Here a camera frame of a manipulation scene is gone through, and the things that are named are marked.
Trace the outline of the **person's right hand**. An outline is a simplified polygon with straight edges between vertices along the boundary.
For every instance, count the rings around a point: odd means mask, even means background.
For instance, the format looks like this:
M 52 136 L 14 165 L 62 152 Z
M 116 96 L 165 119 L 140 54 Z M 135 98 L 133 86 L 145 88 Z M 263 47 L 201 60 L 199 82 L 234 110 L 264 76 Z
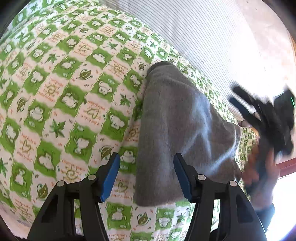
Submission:
M 264 161 L 266 170 L 265 179 L 262 180 L 260 178 L 256 170 L 259 153 L 258 145 L 253 146 L 242 173 L 242 180 L 246 187 L 252 184 L 257 185 L 255 190 L 250 194 L 250 202 L 255 211 L 264 210 L 273 204 L 273 189 L 280 176 L 280 169 L 274 162 L 274 150 L 270 149 Z

